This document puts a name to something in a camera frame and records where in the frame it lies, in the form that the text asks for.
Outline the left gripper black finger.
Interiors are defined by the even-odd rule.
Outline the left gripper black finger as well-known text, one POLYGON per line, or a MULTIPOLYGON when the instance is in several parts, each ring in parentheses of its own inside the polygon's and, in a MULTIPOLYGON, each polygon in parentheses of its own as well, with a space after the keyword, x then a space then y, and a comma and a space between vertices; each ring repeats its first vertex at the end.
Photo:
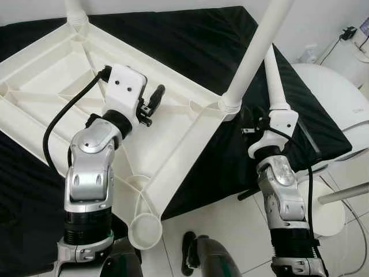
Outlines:
POLYGON ((148 102, 148 113, 154 114, 156 109, 158 109, 161 100, 163 99, 165 92, 164 85, 158 85, 156 87, 155 92, 150 96, 149 102, 148 102))

